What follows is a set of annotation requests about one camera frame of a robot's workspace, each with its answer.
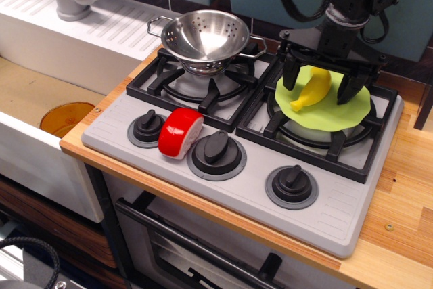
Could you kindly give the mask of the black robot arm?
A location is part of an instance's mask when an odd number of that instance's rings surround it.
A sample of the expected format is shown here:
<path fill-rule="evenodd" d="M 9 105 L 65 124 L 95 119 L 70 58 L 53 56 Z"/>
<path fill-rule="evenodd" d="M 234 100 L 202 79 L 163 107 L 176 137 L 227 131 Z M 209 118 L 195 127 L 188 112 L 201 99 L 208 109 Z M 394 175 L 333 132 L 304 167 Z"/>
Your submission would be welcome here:
<path fill-rule="evenodd" d="M 383 37 L 368 38 L 365 26 L 372 16 L 389 31 L 385 10 L 398 0 L 322 0 L 311 16 L 302 14 L 293 0 L 281 0 L 287 13 L 299 22 L 322 22 L 312 28 L 283 30 L 278 54 L 283 62 L 283 85 L 292 90 L 300 69 L 311 65 L 342 74 L 337 103 L 346 104 L 378 79 L 387 57 L 372 48 Z"/>

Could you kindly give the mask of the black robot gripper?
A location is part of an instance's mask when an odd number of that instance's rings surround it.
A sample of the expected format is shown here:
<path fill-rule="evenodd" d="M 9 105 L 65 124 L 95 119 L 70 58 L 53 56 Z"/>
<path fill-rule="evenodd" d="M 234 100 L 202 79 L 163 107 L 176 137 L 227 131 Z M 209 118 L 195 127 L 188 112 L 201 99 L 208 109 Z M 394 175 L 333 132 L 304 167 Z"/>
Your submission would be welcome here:
<path fill-rule="evenodd" d="M 329 18 L 312 28 L 281 31 L 284 87 L 293 90 L 302 66 L 317 66 L 343 75 L 337 104 L 347 104 L 388 63 L 386 54 L 360 40 L 359 31 Z"/>

